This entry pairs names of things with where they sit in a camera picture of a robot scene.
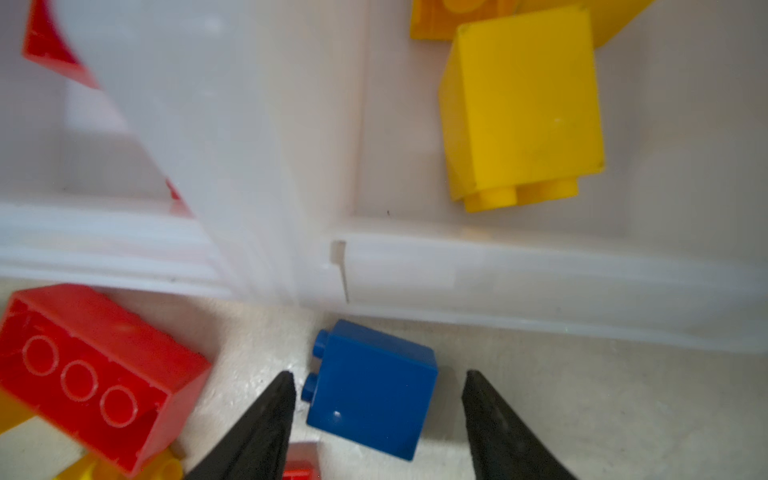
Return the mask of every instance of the plastic storage bin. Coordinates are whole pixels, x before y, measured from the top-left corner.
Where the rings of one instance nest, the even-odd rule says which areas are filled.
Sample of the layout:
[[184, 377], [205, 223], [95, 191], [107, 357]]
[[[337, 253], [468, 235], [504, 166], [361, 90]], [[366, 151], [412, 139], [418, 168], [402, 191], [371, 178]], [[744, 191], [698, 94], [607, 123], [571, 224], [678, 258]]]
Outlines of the plastic storage bin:
[[597, 52], [605, 172], [474, 215], [409, 0], [58, 0], [136, 136], [2, 8], [1, 274], [768, 350], [760, 0], [656, 0]]

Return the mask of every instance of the white floor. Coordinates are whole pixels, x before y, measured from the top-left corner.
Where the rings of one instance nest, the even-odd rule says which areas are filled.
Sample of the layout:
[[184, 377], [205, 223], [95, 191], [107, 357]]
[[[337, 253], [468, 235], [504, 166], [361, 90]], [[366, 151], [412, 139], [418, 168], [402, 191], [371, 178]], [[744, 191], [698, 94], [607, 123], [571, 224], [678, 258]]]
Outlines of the white floor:
[[[0, 280], [2, 304], [32, 283]], [[311, 344], [332, 315], [156, 293], [108, 290], [115, 301], [214, 361], [179, 438], [193, 466], [281, 370], [301, 387]], [[768, 358], [478, 327], [351, 319], [431, 346], [440, 375], [413, 462], [306, 425], [325, 479], [474, 478], [460, 401], [481, 370], [580, 480], [768, 478]], [[2, 480], [46, 480], [81, 455], [40, 419], [0, 437]]]

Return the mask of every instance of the yellow brick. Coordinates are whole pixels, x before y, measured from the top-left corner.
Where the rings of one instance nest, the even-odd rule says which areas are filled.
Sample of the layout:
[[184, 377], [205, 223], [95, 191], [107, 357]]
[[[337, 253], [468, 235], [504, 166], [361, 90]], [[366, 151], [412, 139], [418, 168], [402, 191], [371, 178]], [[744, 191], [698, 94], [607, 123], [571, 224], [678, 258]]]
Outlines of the yellow brick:
[[468, 212], [573, 197], [603, 170], [583, 8], [462, 25], [439, 102], [451, 198]]
[[453, 40], [462, 23], [515, 13], [518, 0], [413, 0], [411, 38]]
[[0, 435], [33, 416], [30, 409], [0, 389]]
[[594, 47], [611, 40], [653, 0], [520, 0], [517, 13], [538, 12], [566, 5], [583, 5], [592, 17]]
[[[165, 449], [141, 469], [133, 480], [181, 480], [181, 462], [170, 449]], [[89, 453], [77, 460], [53, 480], [127, 480], [113, 465]]]

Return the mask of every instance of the blue lego stud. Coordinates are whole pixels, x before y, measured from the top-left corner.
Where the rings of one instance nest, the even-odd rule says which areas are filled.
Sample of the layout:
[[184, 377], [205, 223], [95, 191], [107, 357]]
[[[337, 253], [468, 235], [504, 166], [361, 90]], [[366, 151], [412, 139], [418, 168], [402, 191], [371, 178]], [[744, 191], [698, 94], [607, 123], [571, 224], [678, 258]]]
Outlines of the blue lego stud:
[[301, 399], [307, 425], [413, 460], [437, 380], [435, 352], [395, 336], [339, 320], [320, 331]]

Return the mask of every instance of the lego brick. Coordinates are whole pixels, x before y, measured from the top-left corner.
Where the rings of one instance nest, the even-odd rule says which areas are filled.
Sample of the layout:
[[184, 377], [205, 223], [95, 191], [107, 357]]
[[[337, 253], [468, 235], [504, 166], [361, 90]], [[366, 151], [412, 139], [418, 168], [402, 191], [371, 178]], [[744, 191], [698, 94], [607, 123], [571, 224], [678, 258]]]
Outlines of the lego brick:
[[0, 387], [126, 475], [176, 439], [209, 373], [86, 286], [15, 292], [0, 327]]
[[22, 55], [83, 85], [98, 88], [91, 72], [81, 65], [59, 35], [51, 15], [50, 1], [32, 0]]
[[30, 409], [0, 389], [0, 435], [33, 416]]
[[283, 480], [320, 480], [317, 444], [312, 442], [288, 445]]
[[459, 25], [515, 13], [519, 0], [413, 0], [411, 38], [453, 40]]
[[449, 190], [468, 212], [573, 197], [604, 168], [589, 13], [459, 27], [439, 88]]
[[432, 349], [339, 320], [313, 355], [322, 363], [302, 391], [307, 425], [413, 459], [437, 379]]
[[589, 9], [592, 42], [595, 48], [611, 40], [653, 0], [520, 0], [517, 13], [538, 12], [567, 5], [583, 5]]
[[170, 180], [165, 180], [165, 185], [168, 187], [168, 191], [170, 191], [170, 197], [174, 200], [181, 200], [181, 195], [179, 195], [178, 192], [176, 192], [176, 189], [174, 188], [174, 185], [170, 182]]
[[[181, 480], [184, 470], [181, 462], [169, 450], [165, 449], [141, 469], [133, 480]], [[112, 464], [89, 453], [77, 460], [53, 480], [126, 480]]]
[[315, 480], [315, 478], [318, 476], [311, 463], [306, 461], [286, 462], [283, 480]]

